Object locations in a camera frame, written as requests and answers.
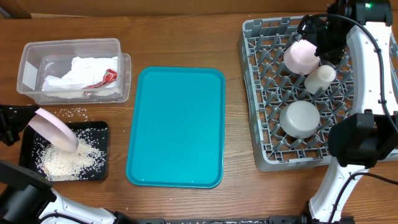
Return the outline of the large pink plate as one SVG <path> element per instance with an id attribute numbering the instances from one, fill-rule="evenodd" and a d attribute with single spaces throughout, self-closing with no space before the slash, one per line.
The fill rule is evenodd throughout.
<path id="1" fill-rule="evenodd" d="M 72 130 L 56 116 L 39 108 L 28 125 L 52 145 L 63 151 L 76 152 L 78 138 Z"/>

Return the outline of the small pink bowl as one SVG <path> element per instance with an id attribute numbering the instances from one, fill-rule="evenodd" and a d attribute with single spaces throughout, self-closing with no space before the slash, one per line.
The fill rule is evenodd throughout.
<path id="1" fill-rule="evenodd" d="M 320 58 L 315 56 L 317 47 L 307 40 L 294 42 L 285 50 L 283 61 L 293 73 L 308 75 L 318 68 Z"/>

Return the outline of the small white cup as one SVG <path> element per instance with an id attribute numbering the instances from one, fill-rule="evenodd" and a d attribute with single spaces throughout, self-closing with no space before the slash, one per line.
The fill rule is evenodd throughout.
<path id="1" fill-rule="evenodd" d="M 322 65 L 310 73 L 305 81 L 305 89 L 315 94 L 320 88 L 326 90 L 336 78 L 336 71 L 329 65 Z"/>

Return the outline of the white napkin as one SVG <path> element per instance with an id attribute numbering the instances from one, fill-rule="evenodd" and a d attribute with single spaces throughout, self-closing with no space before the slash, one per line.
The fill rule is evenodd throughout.
<path id="1" fill-rule="evenodd" d="M 82 89 L 102 82 L 107 70 L 116 72 L 117 68 L 118 57 L 74 57 L 71 70 L 61 78 L 47 76 L 42 85 L 42 91 L 54 91 L 54 93 L 47 93 L 47 96 L 65 99 L 84 98 L 91 92 L 82 92 Z"/>

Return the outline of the grey bowl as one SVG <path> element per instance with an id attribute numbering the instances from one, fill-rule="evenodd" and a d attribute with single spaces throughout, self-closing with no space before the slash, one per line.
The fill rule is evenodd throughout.
<path id="1" fill-rule="evenodd" d="M 294 138 L 308 138 L 315 133 L 320 122 L 317 108 L 307 101 L 295 101 L 285 106 L 279 123 L 286 134 Z"/>

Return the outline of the red snack wrapper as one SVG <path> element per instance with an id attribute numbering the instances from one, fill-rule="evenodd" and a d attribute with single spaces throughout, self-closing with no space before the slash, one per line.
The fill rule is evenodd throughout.
<path id="1" fill-rule="evenodd" d="M 92 84 L 92 85 L 88 85 L 85 87 L 85 89 L 99 88 L 103 85 L 112 83 L 112 82 L 116 81 L 117 76 L 118 76 L 117 72 L 115 72 L 112 69 L 107 69 L 107 71 L 105 72 L 105 74 L 103 76 L 103 79 L 100 82 Z"/>

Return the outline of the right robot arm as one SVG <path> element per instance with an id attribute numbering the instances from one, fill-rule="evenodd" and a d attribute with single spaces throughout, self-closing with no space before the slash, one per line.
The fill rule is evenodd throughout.
<path id="1" fill-rule="evenodd" d="M 326 13 L 306 15 L 297 31 L 316 55 L 337 64 L 351 56 L 351 114 L 328 135 L 330 165 L 299 223 L 353 223 L 341 212 L 359 180 L 397 147 L 397 100 L 390 60 L 392 5 L 388 0 L 335 1 Z"/>

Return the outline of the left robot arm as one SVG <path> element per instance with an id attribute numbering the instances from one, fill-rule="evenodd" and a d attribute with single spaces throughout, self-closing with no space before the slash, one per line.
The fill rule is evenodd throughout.
<path id="1" fill-rule="evenodd" d="M 52 144 L 75 151 L 78 140 L 62 121 L 37 105 L 1 105 L 1 141 L 11 146 L 30 126 Z M 1 223 L 134 223 L 120 212 L 87 207 L 61 196 L 40 174 L 1 161 Z"/>

